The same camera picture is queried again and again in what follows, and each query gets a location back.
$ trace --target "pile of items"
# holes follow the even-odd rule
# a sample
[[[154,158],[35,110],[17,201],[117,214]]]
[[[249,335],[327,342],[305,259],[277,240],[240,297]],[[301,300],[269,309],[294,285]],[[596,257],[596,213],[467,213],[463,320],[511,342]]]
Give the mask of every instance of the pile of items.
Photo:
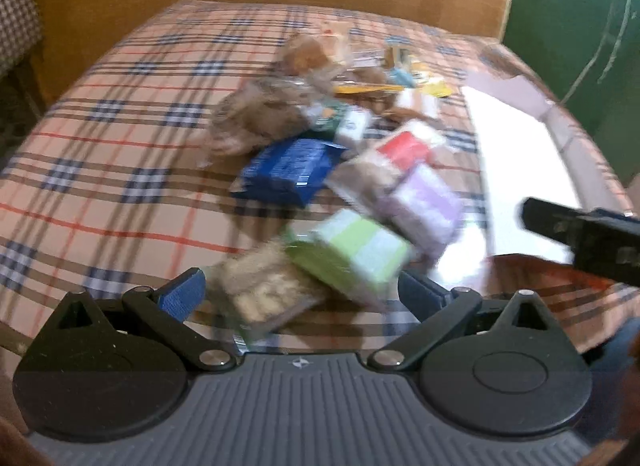
[[[305,208],[326,185],[353,207],[207,269],[210,299],[245,340],[332,290],[383,311],[400,269],[418,253],[437,260],[462,221],[462,202],[430,167],[448,149],[437,101],[450,88],[403,46],[351,42],[349,30],[331,22],[320,34],[294,35],[276,75],[249,81],[212,110],[209,162],[261,149],[232,196]],[[367,144],[380,117],[399,128]]]

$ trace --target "white cord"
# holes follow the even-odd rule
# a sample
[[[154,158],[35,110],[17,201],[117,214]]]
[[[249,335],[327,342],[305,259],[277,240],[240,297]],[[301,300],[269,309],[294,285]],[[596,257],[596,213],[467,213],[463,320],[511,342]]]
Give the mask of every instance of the white cord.
[[[611,50],[611,55],[609,56],[609,61],[607,62],[607,66],[604,67],[602,74],[598,78],[598,84],[602,83],[602,80],[607,76],[607,72],[611,70],[614,61],[616,61],[616,56],[618,55],[618,49],[620,49],[620,44],[622,43],[622,36],[625,34],[626,24],[629,21],[629,13],[631,11],[631,0],[626,0],[625,5],[625,15],[622,18],[622,25],[620,25],[620,31],[618,31],[618,37],[616,38],[616,43],[613,45],[613,49]]]
[[[598,45],[598,49],[596,50],[596,53],[593,55],[593,58],[591,58],[589,62],[584,66],[584,68],[582,69],[582,72],[580,72],[580,75],[574,81],[574,84],[571,85],[571,88],[569,88],[569,91],[564,95],[564,97],[560,101],[561,105],[565,104],[571,98],[571,96],[574,95],[574,92],[576,91],[578,86],[580,86],[580,83],[582,83],[582,80],[587,75],[589,70],[591,70],[591,67],[593,67],[593,64],[598,59],[598,56],[600,55],[600,52],[602,51],[602,48],[604,47],[604,44],[607,40],[607,36],[609,35],[609,29],[611,27],[611,19],[613,18],[613,5],[615,2],[616,0],[611,0],[611,3],[609,4],[609,14],[607,16],[607,22],[604,25],[604,31],[602,32],[602,37],[600,38],[600,44]]]

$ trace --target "mattress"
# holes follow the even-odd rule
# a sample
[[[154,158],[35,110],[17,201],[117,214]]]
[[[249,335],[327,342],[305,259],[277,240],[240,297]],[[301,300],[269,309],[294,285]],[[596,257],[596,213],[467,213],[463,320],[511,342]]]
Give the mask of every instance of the mattress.
[[[465,228],[486,237],[491,226],[478,146],[460,86],[470,70],[497,77],[512,75],[513,67],[526,70],[513,53],[490,38],[362,12],[182,0],[91,67],[2,172],[4,347],[24,351],[67,291],[85,288],[108,298],[137,285],[159,287],[190,267],[216,264],[268,240],[287,223],[304,229],[344,207],[328,189],[305,210],[237,201],[228,188],[247,157],[198,166],[208,108],[244,79],[268,73],[289,35],[324,19],[350,20],[351,34],[366,42],[410,45],[452,86],[440,118],[457,153],[439,155],[434,167],[463,199]],[[578,193],[594,189],[589,179],[600,183],[602,197],[581,197],[582,203],[604,200],[619,210],[630,208],[615,175],[574,119],[559,110],[554,121],[561,125],[562,156],[573,157],[565,162]],[[381,121],[367,137],[380,138],[393,127]],[[587,176],[580,173],[585,160],[591,168]],[[454,270],[457,262],[464,267],[464,248],[457,248],[456,258],[448,263]],[[485,263],[490,278],[485,287],[475,287],[485,295],[536,289],[581,351],[609,338],[639,309],[635,288],[574,283],[517,257],[492,259],[490,247]],[[469,285],[472,278],[461,275],[458,285]],[[366,353],[417,323],[397,292],[387,303],[382,314],[331,298],[256,348]],[[215,305],[203,304],[187,323],[208,337],[233,337]]]

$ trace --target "circular black pad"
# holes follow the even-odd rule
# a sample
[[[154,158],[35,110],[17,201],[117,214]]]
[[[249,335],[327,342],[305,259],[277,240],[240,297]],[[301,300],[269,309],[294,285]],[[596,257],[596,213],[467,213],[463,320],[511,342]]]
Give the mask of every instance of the circular black pad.
[[[558,336],[510,327],[448,341],[423,360],[420,389],[444,417],[477,432],[552,432],[570,422],[591,393],[586,364]]]
[[[95,442],[158,422],[177,406],[186,385],[182,362],[164,345],[78,327],[25,356],[14,376],[14,395],[32,430]]]

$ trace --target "gray ribbed platform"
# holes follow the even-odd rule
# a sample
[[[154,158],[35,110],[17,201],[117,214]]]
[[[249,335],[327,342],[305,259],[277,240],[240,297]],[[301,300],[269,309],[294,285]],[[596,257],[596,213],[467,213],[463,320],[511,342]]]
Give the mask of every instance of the gray ribbed platform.
[[[354,354],[248,354],[232,372],[200,376],[148,432],[104,444],[30,441],[57,466],[573,466],[589,451],[572,432],[520,443],[460,432],[406,379],[371,372]]]

